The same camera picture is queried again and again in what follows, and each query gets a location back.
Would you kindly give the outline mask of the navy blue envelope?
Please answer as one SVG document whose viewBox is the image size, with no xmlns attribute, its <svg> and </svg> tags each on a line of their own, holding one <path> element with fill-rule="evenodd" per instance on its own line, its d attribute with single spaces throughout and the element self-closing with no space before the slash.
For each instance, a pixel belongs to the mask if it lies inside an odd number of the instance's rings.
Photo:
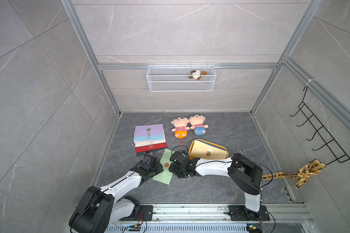
<svg viewBox="0 0 350 233">
<path fill-rule="evenodd" d="M 209 145 L 209 146 L 212 146 L 212 147 L 214 147 L 214 148 L 218 148 L 218 149 L 223 150 L 223 151 L 225 151 L 226 153 L 228 153 L 227 148 L 225 148 L 225 147 L 223 147 L 223 146 L 220 146 L 220 145 L 218 145 L 218 144 L 215 144 L 215 143 L 212 143 L 212 142 L 209 142 L 209 141 L 206 141 L 206 140 L 203 140 L 202 142 L 205 143 L 205 144 L 207 144 L 207 145 Z"/>
</svg>

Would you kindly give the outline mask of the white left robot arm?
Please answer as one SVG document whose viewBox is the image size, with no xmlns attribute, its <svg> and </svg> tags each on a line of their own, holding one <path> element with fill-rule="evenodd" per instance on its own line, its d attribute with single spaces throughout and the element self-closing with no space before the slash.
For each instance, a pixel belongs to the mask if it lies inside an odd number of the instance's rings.
<svg viewBox="0 0 350 233">
<path fill-rule="evenodd" d="M 122 218 L 136 219 L 140 202 L 126 194 L 163 172 L 159 158 L 139 161 L 124 176 L 102 186 L 89 187 L 69 220 L 71 233 L 103 233 Z"/>
</svg>

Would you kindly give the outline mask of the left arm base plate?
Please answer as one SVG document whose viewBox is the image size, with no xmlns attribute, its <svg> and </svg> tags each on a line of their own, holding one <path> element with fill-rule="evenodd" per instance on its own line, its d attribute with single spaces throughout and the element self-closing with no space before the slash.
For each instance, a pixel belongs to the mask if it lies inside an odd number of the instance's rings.
<svg viewBox="0 0 350 233">
<path fill-rule="evenodd" d="M 151 221 L 153 217 L 153 209 L 154 207 L 152 205 L 140 205 L 134 207 L 133 212 L 131 215 L 119 219 L 119 221 L 134 221 L 139 220 L 140 217 L 144 217 L 144 221 Z"/>
</svg>

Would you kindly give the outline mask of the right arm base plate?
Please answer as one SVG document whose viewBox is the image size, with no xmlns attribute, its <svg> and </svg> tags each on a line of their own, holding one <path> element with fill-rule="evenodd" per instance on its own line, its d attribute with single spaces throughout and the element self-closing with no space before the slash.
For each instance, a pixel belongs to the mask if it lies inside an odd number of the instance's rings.
<svg viewBox="0 0 350 233">
<path fill-rule="evenodd" d="M 227 214 L 232 221 L 270 221 L 266 206 L 261 205 L 258 212 L 248 210 L 244 205 L 229 205 Z"/>
</svg>

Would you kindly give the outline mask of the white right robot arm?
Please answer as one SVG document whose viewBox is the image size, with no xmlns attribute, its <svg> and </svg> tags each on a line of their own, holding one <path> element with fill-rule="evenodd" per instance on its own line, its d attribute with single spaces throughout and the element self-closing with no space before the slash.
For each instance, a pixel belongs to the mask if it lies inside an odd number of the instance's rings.
<svg viewBox="0 0 350 233">
<path fill-rule="evenodd" d="M 224 176 L 231 178 L 245 193 L 244 214 L 257 216 L 261 210 L 261 182 L 263 169 L 242 154 L 236 153 L 232 158 L 222 160 L 190 159 L 175 152 L 170 157 L 169 171 L 178 178 L 194 176 Z"/>
</svg>

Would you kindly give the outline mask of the light green envelope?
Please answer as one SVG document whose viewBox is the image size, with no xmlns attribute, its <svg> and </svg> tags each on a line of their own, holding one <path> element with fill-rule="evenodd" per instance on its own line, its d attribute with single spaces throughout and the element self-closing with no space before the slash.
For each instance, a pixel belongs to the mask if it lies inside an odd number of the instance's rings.
<svg viewBox="0 0 350 233">
<path fill-rule="evenodd" d="M 173 176 L 173 173 L 169 171 L 169 167 L 172 164 L 170 161 L 170 157 L 172 155 L 172 151 L 169 149 L 165 149 L 163 155 L 161 157 L 160 163 L 163 167 L 163 172 L 153 177 L 153 180 L 169 185 Z"/>
</svg>

